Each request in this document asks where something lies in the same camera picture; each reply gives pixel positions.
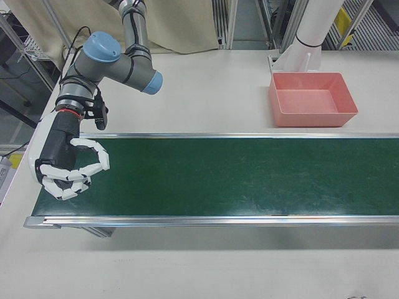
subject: blue joint cap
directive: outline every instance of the blue joint cap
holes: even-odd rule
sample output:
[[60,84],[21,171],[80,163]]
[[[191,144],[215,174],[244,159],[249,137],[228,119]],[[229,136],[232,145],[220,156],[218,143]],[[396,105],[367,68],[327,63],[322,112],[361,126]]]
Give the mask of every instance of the blue joint cap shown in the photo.
[[148,85],[142,90],[142,92],[145,92],[149,95],[154,95],[161,89],[162,82],[162,74],[159,73],[159,71],[155,71],[154,77],[152,77],[150,83],[148,83]]
[[122,48],[110,34],[96,31],[84,43],[83,52],[90,59],[110,63],[119,59]]

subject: pink bin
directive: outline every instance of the pink bin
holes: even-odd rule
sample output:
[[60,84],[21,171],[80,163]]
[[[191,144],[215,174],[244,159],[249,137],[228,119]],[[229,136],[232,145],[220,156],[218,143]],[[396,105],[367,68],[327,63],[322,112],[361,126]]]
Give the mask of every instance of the pink bin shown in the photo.
[[358,112],[340,73],[274,73],[269,95],[277,126],[343,126]]

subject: conveyor belt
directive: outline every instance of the conveyor belt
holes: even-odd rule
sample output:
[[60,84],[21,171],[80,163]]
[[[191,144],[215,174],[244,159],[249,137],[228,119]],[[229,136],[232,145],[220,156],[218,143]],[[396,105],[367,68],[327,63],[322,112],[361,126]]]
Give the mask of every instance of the conveyor belt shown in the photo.
[[111,169],[68,201],[42,190],[33,216],[399,215],[398,139],[99,142]]

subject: black cable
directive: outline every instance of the black cable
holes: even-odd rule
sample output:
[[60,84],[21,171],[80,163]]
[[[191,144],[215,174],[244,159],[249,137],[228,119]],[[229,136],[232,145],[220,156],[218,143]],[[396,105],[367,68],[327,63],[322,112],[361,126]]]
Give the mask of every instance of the black cable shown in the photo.
[[92,35],[92,31],[91,31],[91,29],[90,29],[89,27],[87,27],[87,26],[82,26],[81,28],[79,28],[78,31],[77,31],[76,34],[75,34],[74,39],[72,40],[72,43],[71,43],[69,49],[68,49],[68,53],[67,53],[67,56],[65,57],[65,61],[68,60],[68,57],[69,57],[69,55],[70,55],[70,51],[71,51],[72,48],[74,47],[74,44],[75,44],[75,42],[76,42],[76,39],[77,39],[77,37],[79,36],[80,32],[81,32],[83,29],[87,29],[88,32],[89,32],[89,34]]
[[9,156],[12,153],[15,153],[16,151],[19,151],[21,148],[23,148],[25,145],[27,145],[29,143],[29,141],[25,142],[23,145],[21,145],[20,147],[18,147],[17,149],[14,149],[13,151],[10,151],[9,153],[6,153],[4,155],[2,155],[2,157],[6,157]]
[[31,68],[32,68],[32,67],[29,66],[25,72],[19,74],[17,77],[0,78],[0,80],[19,79],[19,78],[21,78],[23,75],[29,73],[29,71],[31,70]]

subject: metal rod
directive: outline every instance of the metal rod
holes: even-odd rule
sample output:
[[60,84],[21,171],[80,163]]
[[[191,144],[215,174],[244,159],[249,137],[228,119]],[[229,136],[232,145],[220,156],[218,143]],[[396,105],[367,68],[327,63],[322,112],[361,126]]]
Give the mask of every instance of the metal rod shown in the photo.
[[363,20],[368,9],[373,4],[373,1],[374,0],[363,0],[363,3],[360,5],[359,10],[356,12],[356,15],[353,17],[353,20],[350,23],[348,29],[345,31],[339,43],[335,47],[337,50],[341,50],[344,47],[344,42],[347,40],[350,34],[353,34],[355,32],[357,26]]
[[272,26],[270,23],[271,15],[269,7],[267,6],[266,0],[257,0],[259,3],[259,8],[261,10],[262,21],[266,30],[267,38],[269,39],[269,50],[276,49],[276,43],[271,39],[272,36]]
[[81,138],[399,138],[399,133],[81,133]]
[[286,33],[281,42],[280,53],[283,53],[294,41],[300,21],[304,15],[309,0],[297,0],[294,4],[291,17],[288,22]]
[[26,55],[24,51],[25,45],[21,42],[18,35],[14,31],[14,29],[12,29],[11,25],[7,22],[4,16],[0,16],[0,27],[4,31],[4,33],[8,36],[8,38],[10,38],[12,43],[17,47],[18,51],[25,57],[29,65],[34,69],[34,71],[43,81],[45,86],[52,92],[55,86],[54,81],[51,79],[46,70],[43,69],[40,63],[33,61],[28,55]]
[[11,107],[10,105],[8,105],[6,102],[4,102],[2,100],[0,100],[0,108],[5,110],[5,111],[7,111],[8,113],[13,115],[14,117],[18,118],[19,120],[23,121],[28,126],[31,126],[33,129],[36,129],[37,123],[35,123],[33,120],[31,120],[30,118],[26,117],[21,112],[19,112],[18,110],[14,109],[13,107]]
[[100,230],[105,227],[157,227],[157,226],[278,226],[289,227],[297,225],[399,225],[399,216],[30,216],[24,227],[53,228],[80,227],[95,235],[112,233]]
[[226,45],[226,49],[228,50],[231,50],[233,48],[234,27],[236,25],[236,17],[237,17],[237,6],[238,6],[238,0],[231,0],[230,12],[229,12],[229,25],[227,29],[227,45]]
[[259,1],[255,1],[255,4],[256,4],[257,12],[258,12],[258,14],[259,14],[259,20],[261,21],[261,26],[262,26],[263,35],[264,35],[265,39],[268,40],[270,35],[267,33],[265,20],[264,20],[264,18],[263,18],[263,13],[262,13],[261,4],[259,3]]
[[281,45],[279,40],[277,40],[276,38],[280,36],[280,30],[281,30],[282,22],[284,20],[284,16],[286,15],[288,3],[289,3],[289,0],[281,0],[280,1],[279,12],[277,13],[276,20],[274,21],[271,39],[275,41],[275,43],[277,44],[277,47],[279,47],[279,45]]
[[42,0],[42,3],[44,5],[44,7],[46,8],[46,11],[47,11],[55,29],[57,29],[58,34],[60,35],[60,38],[62,39],[62,42],[69,49],[71,47],[72,42],[70,41],[69,36],[66,33],[66,31],[64,30],[64,28],[62,28],[60,20],[58,19],[57,14],[55,13],[54,9],[52,8],[50,2],[48,0]]
[[21,94],[18,90],[16,90],[14,87],[12,87],[10,84],[7,83],[5,80],[0,80],[0,84],[5,85],[7,88],[11,89],[17,96],[24,102],[24,106],[28,107],[32,105],[31,101],[27,97],[25,97],[23,94]]

